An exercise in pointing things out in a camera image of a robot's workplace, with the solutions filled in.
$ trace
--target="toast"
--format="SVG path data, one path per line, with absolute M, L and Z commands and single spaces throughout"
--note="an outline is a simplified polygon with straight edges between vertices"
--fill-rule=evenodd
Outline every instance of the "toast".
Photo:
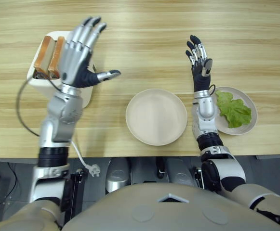
M 54 53 L 53 53 L 50 65 L 48 67 L 48 71 L 50 73 L 50 78 L 59 78 L 58 63 L 59 63 L 59 58 L 61 56 L 64 45 L 65 45 L 65 38 L 63 36 L 59 36 L 57 39 L 57 42 L 56 42 L 56 46 L 54 49 Z
M 34 63 L 34 68 L 36 69 L 37 72 L 41 72 L 48 76 L 48 67 L 52 59 L 54 49 L 55 49 L 54 39 L 51 38 L 50 36 L 45 36 L 42 41 L 38 57 Z

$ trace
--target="black cable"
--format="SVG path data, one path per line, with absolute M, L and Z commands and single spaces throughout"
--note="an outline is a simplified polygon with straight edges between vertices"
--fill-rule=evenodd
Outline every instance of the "black cable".
M 14 188 L 15 188 L 17 182 L 18 182 L 18 177 L 16 176 L 15 171 L 11 168 L 9 162 L 7 162 L 7 164 L 8 164 L 8 167 L 10 168 L 10 170 L 13 172 L 13 175 L 14 175 L 14 185 L 13 185 L 12 189 L 9 191 L 9 193 L 7 194 L 7 196 L 5 197 L 5 199 L 4 199 L 2 202 L 0 202 L 0 205 L 3 204 L 3 203 L 7 200 L 7 198 L 8 198 L 8 197 L 10 196 L 10 194 L 13 192 L 13 190 L 14 190 Z
M 215 84 L 212 84 L 208 90 L 210 90 L 211 88 L 213 87 L 213 91 L 210 93 L 210 95 L 213 95 L 215 90 L 216 90 L 216 85 Z
M 37 73 L 38 75 L 42 75 L 45 79 L 47 79 L 51 84 L 52 86 L 58 90 L 58 91 L 61 91 L 49 78 L 46 74 L 43 74 L 41 72 L 38 72 Z M 35 136 L 39 136 L 39 134 L 35 133 L 33 130 L 31 130 L 27 125 L 26 123 L 23 121 L 22 117 L 21 117 L 21 114 L 20 114 L 20 102 L 21 102 L 21 95 L 22 95 L 22 92 L 24 90 L 24 88 L 26 87 L 26 85 L 29 83 L 29 81 L 33 78 L 33 76 L 29 77 L 21 86 L 20 90 L 18 91 L 18 94 L 17 94 L 17 97 L 16 97 L 16 103 L 15 103 L 15 109 L 16 109 L 16 115 L 18 117 L 18 120 L 19 122 L 22 124 L 23 127 L 26 128 L 27 131 L 29 131 L 30 133 L 32 133 L 33 135 Z

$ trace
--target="lettuce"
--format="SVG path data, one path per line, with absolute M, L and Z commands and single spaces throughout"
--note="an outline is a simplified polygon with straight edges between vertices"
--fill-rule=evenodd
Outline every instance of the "lettuce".
M 229 128 L 238 128 L 249 124 L 251 121 L 251 109 L 244 105 L 243 100 L 234 100 L 233 94 L 217 90 L 217 105 L 220 116 L 225 116 Z

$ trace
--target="table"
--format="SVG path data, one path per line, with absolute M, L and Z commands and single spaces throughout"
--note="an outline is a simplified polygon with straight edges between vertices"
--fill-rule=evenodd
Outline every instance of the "table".
M 234 155 L 280 154 L 280 1 L 0 0 L 0 157 L 38 156 L 38 139 L 15 116 L 16 93 L 43 36 L 72 30 L 88 15 L 108 22 L 94 51 L 97 69 L 122 75 L 93 90 L 75 133 L 83 156 L 199 155 L 185 55 L 191 33 L 213 58 L 212 83 L 242 90 L 258 109 L 256 127 L 242 136 L 221 134 L 224 144 Z M 149 88 L 175 93 L 188 110 L 188 126 L 172 144 L 143 144 L 126 126 L 129 100 Z M 36 131 L 46 104 L 27 88 L 22 115 Z

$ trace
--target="white plate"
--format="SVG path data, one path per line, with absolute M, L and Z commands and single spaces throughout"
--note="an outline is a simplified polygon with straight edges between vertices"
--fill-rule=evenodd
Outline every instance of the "white plate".
M 161 146 L 177 140 L 187 126 L 187 110 L 174 94 L 147 89 L 135 95 L 126 109 L 130 132 L 143 143 Z
M 251 108 L 250 124 L 242 125 L 238 128 L 229 128 L 226 117 L 220 116 L 220 110 L 219 110 L 219 107 L 217 106 L 218 115 L 215 118 L 215 124 L 216 124 L 217 129 L 223 133 L 230 134 L 230 135 L 242 135 L 242 134 L 245 134 L 245 133 L 251 131 L 257 122 L 257 110 L 256 110 L 256 107 L 255 107 L 255 104 L 253 103 L 253 101 L 245 93 L 243 93 L 242 91 L 235 89 L 235 88 L 218 87 L 218 88 L 216 88 L 216 90 L 232 93 L 234 100 L 241 99 L 241 100 L 243 100 L 244 105 Z M 213 100 L 216 104 L 217 103 L 216 94 L 213 94 Z

